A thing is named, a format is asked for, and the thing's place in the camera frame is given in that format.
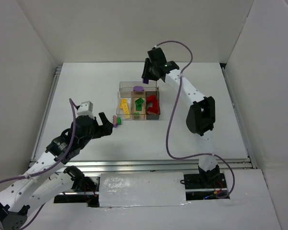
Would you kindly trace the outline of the purple tan flower lego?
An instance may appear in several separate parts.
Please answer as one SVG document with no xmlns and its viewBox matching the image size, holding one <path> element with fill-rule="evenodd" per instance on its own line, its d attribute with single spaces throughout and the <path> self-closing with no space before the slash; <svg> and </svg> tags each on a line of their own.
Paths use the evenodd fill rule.
<svg viewBox="0 0 288 230">
<path fill-rule="evenodd" d="M 118 126 L 118 123 L 117 123 L 117 116 L 116 116 L 116 115 L 113 116 L 112 121 L 113 121 L 113 127 L 116 128 L 116 127 Z"/>
</svg>

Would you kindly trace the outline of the purple rounded lego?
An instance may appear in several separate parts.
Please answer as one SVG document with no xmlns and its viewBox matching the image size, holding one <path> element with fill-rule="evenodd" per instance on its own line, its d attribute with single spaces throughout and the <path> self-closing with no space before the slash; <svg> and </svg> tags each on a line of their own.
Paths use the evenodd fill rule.
<svg viewBox="0 0 288 230">
<path fill-rule="evenodd" d="M 133 91 L 134 92 L 143 92 L 144 88 L 143 88 L 143 86 L 134 86 Z"/>
</svg>

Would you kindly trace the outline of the red rounded lego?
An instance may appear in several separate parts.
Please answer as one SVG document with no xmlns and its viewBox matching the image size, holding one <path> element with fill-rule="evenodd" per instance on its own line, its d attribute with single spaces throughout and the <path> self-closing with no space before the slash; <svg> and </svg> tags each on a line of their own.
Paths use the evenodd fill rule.
<svg viewBox="0 0 288 230">
<path fill-rule="evenodd" d="M 151 95 L 151 96 L 148 96 L 146 98 L 146 103 L 152 103 L 154 100 L 156 100 L 156 96 L 155 95 Z"/>
</svg>

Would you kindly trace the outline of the long yellow lego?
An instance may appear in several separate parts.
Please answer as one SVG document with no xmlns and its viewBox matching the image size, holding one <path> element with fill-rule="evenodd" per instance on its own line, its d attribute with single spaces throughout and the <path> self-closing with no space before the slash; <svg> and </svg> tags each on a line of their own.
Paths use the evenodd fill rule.
<svg viewBox="0 0 288 230">
<path fill-rule="evenodd" d="M 123 110 L 125 119 L 130 119 L 130 111 L 129 111 L 129 107 L 127 103 L 123 105 L 122 110 Z"/>
</svg>

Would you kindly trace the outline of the green rounded lego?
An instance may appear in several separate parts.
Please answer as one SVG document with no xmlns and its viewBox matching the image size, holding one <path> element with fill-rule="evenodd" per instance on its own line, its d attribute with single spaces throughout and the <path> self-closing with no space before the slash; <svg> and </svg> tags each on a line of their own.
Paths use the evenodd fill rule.
<svg viewBox="0 0 288 230">
<path fill-rule="evenodd" d="M 143 98 L 138 98 L 137 100 L 134 101 L 134 103 L 136 104 L 136 106 L 140 106 L 144 103 Z"/>
</svg>

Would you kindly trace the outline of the green rectangular lego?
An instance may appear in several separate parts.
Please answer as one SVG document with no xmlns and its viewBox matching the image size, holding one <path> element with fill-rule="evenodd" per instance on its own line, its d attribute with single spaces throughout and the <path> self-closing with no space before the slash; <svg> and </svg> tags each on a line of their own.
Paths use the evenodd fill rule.
<svg viewBox="0 0 288 230">
<path fill-rule="evenodd" d="M 136 111 L 141 111 L 142 110 L 142 105 L 141 104 L 136 105 L 135 109 L 136 109 Z"/>
</svg>

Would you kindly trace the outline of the yellow lego brick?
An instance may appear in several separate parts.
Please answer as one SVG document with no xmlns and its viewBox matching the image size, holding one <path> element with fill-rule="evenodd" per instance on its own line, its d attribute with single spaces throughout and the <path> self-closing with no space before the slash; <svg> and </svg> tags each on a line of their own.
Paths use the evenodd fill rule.
<svg viewBox="0 0 288 230">
<path fill-rule="evenodd" d="M 123 108 L 123 105 L 127 103 L 127 100 L 126 99 L 121 99 L 120 100 L 120 108 L 122 109 Z"/>
</svg>

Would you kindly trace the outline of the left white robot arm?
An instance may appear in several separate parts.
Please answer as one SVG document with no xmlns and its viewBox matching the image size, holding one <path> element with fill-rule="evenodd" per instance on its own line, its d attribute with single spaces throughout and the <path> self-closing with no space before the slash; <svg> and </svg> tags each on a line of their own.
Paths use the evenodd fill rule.
<svg viewBox="0 0 288 230">
<path fill-rule="evenodd" d="M 96 184 L 76 166 L 66 167 L 91 140 L 112 134 L 113 124 L 99 113 L 102 124 L 91 115 L 80 115 L 71 127 L 54 138 L 45 152 L 19 180 L 0 192 L 0 229 L 22 230 L 39 207 L 65 191 L 96 190 Z"/>
</svg>

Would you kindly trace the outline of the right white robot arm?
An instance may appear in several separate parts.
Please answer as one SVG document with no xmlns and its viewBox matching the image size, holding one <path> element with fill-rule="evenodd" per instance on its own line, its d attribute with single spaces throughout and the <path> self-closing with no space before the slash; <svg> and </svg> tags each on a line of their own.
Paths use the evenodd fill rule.
<svg viewBox="0 0 288 230">
<path fill-rule="evenodd" d="M 183 75 L 183 71 L 174 61 L 167 61 L 161 48 L 153 47 L 147 53 L 148 57 L 145 59 L 142 74 L 143 83 L 147 84 L 150 80 L 158 81 L 161 79 L 177 91 L 166 133 L 166 152 L 169 157 L 175 160 L 199 157 L 199 180 L 203 184 L 212 183 L 220 174 L 216 157 L 212 153 L 211 140 L 212 130 L 216 121 L 215 100 L 212 96 L 207 97 L 200 93 Z M 187 157 L 175 157 L 169 151 L 170 127 L 180 97 L 189 107 L 186 126 L 191 133 L 198 136 L 197 144 L 204 149 L 203 153 Z"/>
</svg>

